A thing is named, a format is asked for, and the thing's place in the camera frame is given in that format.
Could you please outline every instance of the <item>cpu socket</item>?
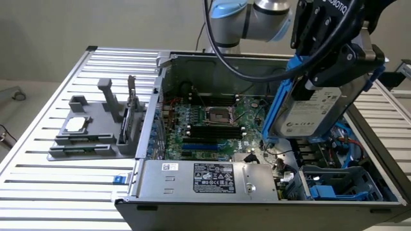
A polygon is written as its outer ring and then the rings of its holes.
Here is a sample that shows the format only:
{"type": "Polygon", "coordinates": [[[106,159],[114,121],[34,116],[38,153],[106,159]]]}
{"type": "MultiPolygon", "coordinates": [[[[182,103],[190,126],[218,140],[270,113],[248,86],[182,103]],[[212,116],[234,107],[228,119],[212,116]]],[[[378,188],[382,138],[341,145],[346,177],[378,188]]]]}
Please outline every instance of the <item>cpu socket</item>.
{"type": "Polygon", "coordinates": [[[232,108],[231,107],[208,107],[206,109],[207,119],[215,123],[232,123],[232,108]]]}

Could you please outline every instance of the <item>floor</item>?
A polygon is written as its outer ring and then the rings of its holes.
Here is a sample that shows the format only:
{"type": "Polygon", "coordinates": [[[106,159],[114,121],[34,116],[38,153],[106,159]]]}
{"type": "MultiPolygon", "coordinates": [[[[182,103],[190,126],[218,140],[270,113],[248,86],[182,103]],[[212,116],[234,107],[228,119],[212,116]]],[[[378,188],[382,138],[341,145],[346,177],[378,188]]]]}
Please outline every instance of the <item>floor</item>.
{"type": "MultiPolygon", "coordinates": [[[[0,80],[0,90],[14,86],[23,88],[27,99],[24,101],[10,99],[0,102],[0,124],[7,127],[11,134],[19,139],[60,83],[0,80]]],[[[8,150],[0,147],[0,161],[7,154],[8,150]]]]}

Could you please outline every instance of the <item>gray fixture stand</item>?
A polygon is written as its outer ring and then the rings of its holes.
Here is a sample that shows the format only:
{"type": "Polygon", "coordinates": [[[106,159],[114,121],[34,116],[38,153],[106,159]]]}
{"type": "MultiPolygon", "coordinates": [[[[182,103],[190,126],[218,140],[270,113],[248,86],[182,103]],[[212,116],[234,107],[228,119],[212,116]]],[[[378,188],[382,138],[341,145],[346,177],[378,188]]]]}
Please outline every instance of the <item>gray fixture stand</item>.
{"type": "Polygon", "coordinates": [[[106,97],[104,103],[88,103],[84,96],[72,96],[71,112],[48,151],[50,161],[135,156],[144,106],[136,96],[119,103],[111,85],[111,79],[100,79],[98,87],[106,97]]]}

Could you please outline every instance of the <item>black cable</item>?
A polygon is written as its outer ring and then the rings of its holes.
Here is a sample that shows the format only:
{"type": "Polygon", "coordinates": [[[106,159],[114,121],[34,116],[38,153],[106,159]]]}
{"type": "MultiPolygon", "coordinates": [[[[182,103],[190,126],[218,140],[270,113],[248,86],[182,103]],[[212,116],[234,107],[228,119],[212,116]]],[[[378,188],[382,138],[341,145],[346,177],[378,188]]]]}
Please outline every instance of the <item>black cable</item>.
{"type": "Polygon", "coordinates": [[[3,124],[0,124],[0,127],[3,127],[6,133],[14,138],[14,140],[18,142],[18,139],[12,136],[12,134],[8,132],[6,126],[3,124]]]}
{"type": "Polygon", "coordinates": [[[347,12],[338,24],[338,26],[335,27],[331,35],[329,36],[326,42],[323,43],[323,45],[319,47],[319,49],[317,50],[317,52],[313,54],[313,56],[310,57],[310,59],[307,61],[305,61],[301,65],[298,65],[294,69],[279,73],[276,75],[268,75],[268,76],[250,76],[246,75],[244,73],[239,72],[236,70],[236,68],[227,62],[219,48],[216,45],[216,41],[214,39],[214,34],[212,34],[212,28],[211,28],[211,22],[210,22],[210,10],[207,8],[208,6],[208,0],[204,0],[203,2],[203,11],[204,11],[204,21],[206,21],[206,28],[207,28],[207,35],[208,35],[208,40],[210,40],[210,44],[211,47],[214,49],[214,52],[218,56],[218,58],[220,59],[222,63],[224,64],[224,66],[228,68],[228,70],[236,74],[236,76],[250,82],[271,82],[271,81],[280,81],[280,80],[286,80],[290,78],[295,78],[302,76],[303,74],[306,74],[306,72],[326,58],[326,56],[330,54],[330,52],[333,51],[333,49],[335,48],[337,45],[341,44],[341,42],[343,41],[345,38],[345,34],[349,33],[347,30],[353,24],[354,18],[357,18],[362,7],[363,7],[363,2],[365,0],[351,0],[350,1],[350,5],[349,5],[349,9],[347,12]]]}
{"type": "MultiPolygon", "coordinates": [[[[214,1],[214,0],[211,0],[208,11],[211,10],[212,1],[214,1]]],[[[200,42],[200,38],[202,38],[204,26],[206,26],[206,22],[203,23],[202,30],[200,30],[200,34],[199,34],[199,37],[198,37],[198,42],[195,43],[195,50],[196,50],[196,51],[198,51],[198,49],[199,49],[199,42],[200,42]]]]}
{"type": "Polygon", "coordinates": [[[333,142],[335,143],[337,146],[342,147],[342,145],[339,145],[337,138],[331,135],[330,138],[333,139],[333,142]]]}
{"type": "MultiPolygon", "coordinates": [[[[279,68],[274,69],[272,72],[275,72],[275,71],[278,71],[278,70],[286,71],[286,68],[279,67],[279,68]]],[[[243,95],[252,87],[255,87],[255,85],[256,85],[256,84],[252,83],[252,84],[239,93],[239,95],[243,95]]],[[[267,92],[270,93],[270,84],[267,84],[267,92]]]]}
{"type": "Polygon", "coordinates": [[[250,85],[250,87],[247,87],[247,88],[239,93],[239,95],[243,95],[244,92],[247,92],[255,85],[256,85],[256,84],[252,83],[252,84],[250,85]]]}
{"type": "Polygon", "coordinates": [[[268,151],[268,149],[267,149],[266,151],[267,151],[267,153],[268,153],[270,155],[282,155],[282,154],[294,152],[294,150],[289,150],[289,151],[285,151],[285,152],[282,152],[282,153],[271,153],[271,152],[268,151]]]}
{"type": "Polygon", "coordinates": [[[250,111],[250,110],[244,111],[244,112],[242,113],[242,115],[239,115],[239,117],[238,117],[232,122],[236,122],[236,121],[246,115],[246,113],[247,113],[248,111],[250,111]]]}

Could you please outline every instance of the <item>motherboard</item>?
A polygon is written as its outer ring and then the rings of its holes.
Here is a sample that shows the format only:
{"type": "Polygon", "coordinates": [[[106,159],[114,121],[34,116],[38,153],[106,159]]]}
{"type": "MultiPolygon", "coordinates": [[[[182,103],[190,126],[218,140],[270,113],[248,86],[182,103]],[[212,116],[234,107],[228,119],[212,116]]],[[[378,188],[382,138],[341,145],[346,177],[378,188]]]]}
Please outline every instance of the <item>motherboard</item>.
{"type": "Polygon", "coordinates": [[[170,103],[164,107],[166,159],[243,161],[251,153],[263,157],[264,99],[243,97],[214,103],[202,97],[194,103],[176,98],[170,103]]]}

